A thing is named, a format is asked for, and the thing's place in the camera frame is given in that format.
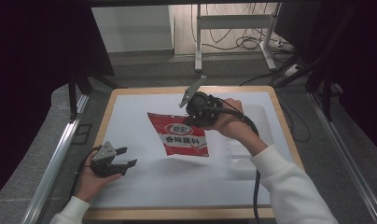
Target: gray carpet floor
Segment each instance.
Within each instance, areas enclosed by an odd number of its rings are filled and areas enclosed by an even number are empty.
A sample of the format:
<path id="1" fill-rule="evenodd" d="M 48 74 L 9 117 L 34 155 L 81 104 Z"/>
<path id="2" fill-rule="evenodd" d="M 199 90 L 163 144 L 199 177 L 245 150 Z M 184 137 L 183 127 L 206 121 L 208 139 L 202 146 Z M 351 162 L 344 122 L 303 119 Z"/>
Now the gray carpet floor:
<path id="1" fill-rule="evenodd" d="M 259 54 L 209 55 L 203 58 L 203 71 L 194 72 L 193 57 L 170 55 L 137 56 L 111 59 L 115 77 L 108 77 L 121 87 L 188 86 L 200 75 L 208 76 L 205 85 L 236 86 L 252 77 L 268 74 Z M 256 79 L 248 85 L 267 85 L 271 77 Z M 303 88 L 301 77 L 284 88 L 276 89 L 280 104 L 294 136 L 305 170 L 340 223 L 373 223 L 373 219 L 358 194 L 350 175 L 325 131 Z M 91 149 L 112 91 L 91 78 L 94 88 L 90 94 L 80 127 L 69 147 L 62 169 L 58 173 L 37 223 L 49 223 L 55 213 L 68 201 L 76 169 Z M 0 223 L 20 223 L 36 187 L 62 136 L 69 120 L 68 90 L 63 86 L 52 95 L 52 107 L 27 155 L 0 193 Z M 344 112 L 338 97 L 332 99 L 334 125 L 355 157 L 357 165 L 377 194 L 377 148 Z M 93 221 L 84 223 L 122 223 L 122 221 Z M 124 223 L 247 223 L 245 220 L 216 221 L 124 221 Z M 262 223 L 275 223 L 265 219 Z"/>

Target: white sweater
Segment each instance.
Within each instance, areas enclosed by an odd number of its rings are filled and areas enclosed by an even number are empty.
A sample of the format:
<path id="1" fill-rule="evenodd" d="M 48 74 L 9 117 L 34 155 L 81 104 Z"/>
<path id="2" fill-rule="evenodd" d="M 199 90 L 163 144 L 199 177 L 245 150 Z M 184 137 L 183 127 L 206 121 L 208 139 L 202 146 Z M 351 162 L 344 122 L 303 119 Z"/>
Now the white sweater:
<path id="1" fill-rule="evenodd" d="M 286 161 L 275 146 L 268 147 L 251 161 L 261 173 L 260 183 L 270 192 L 278 224 L 338 223 L 310 177 L 295 163 Z M 72 197 L 50 223 L 80 224 L 89 207 L 89 203 Z"/>

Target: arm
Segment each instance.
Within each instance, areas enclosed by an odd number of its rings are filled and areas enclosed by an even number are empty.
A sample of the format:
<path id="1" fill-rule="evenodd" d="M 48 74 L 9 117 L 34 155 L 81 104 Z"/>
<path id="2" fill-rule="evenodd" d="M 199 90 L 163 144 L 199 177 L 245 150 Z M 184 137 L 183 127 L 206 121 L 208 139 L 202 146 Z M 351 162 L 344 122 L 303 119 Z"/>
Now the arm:
<path id="1" fill-rule="evenodd" d="M 240 101 L 227 99 L 226 102 L 243 112 Z M 286 161 L 275 146 L 267 147 L 245 123 L 221 114 L 215 125 L 207 130 L 217 130 L 248 149 L 253 156 L 251 161 L 261 173 L 261 184 L 270 192 L 278 223 L 338 223 L 310 177 L 295 163 Z"/>
<path id="2" fill-rule="evenodd" d="M 93 173 L 90 168 L 91 158 L 94 157 L 96 151 L 93 151 L 84 163 L 83 170 L 80 176 L 80 188 L 73 196 L 61 213 L 56 214 L 51 224 L 79 224 L 82 223 L 84 214 L 89 209 L 89 201 L 108 183 L 117 180 L 121 174 L 111 175 L 106 178 L 101 178 Z"/>

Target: white desk leg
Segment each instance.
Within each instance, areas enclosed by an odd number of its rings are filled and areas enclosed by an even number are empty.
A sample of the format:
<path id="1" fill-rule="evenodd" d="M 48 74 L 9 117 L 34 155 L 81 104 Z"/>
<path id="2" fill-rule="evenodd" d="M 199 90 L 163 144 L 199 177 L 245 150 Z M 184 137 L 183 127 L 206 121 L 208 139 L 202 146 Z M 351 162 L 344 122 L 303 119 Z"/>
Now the white desk leg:
<path id="1" fill-rule="evenodd" d="M 270 19 L 270 24 L 268 26 L 267 34 L 264 38 L 264 41 L 260 42 L 261 51 L 263 52 L 265 61 L 267 62 L 269 69 L 272 71 L 276 70 L 276 66 L 275 66 L 275 63 L 273 62 L 272 56 L 268 49 L 268 45 L 270 44 L 273 26 L 275 25 L 276 17 L 278 16 L 278 10 L 279 10 L 280 5 L 281 3 L 276 4 L 275 10 L 273 11 L 271 19 Z"/>
<path id="2" fill-rule="evenodd" d="M 197 45 L 195 49 L 195 72 L 202 71 L 201 4 L 197 5 Z"/>

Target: red snack package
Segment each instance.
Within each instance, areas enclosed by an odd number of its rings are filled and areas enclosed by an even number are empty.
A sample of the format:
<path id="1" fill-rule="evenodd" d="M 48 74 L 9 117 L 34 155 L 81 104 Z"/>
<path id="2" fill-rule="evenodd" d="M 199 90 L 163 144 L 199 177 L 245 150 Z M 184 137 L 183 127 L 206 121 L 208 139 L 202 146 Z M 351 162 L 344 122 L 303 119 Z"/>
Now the red snack package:
<path id="1" fill-rule="evenodd" d="M 178 154 L 209 157 L 203 129 L 183 124 L 183 116 L 147 114 L 168 156 Z"/>

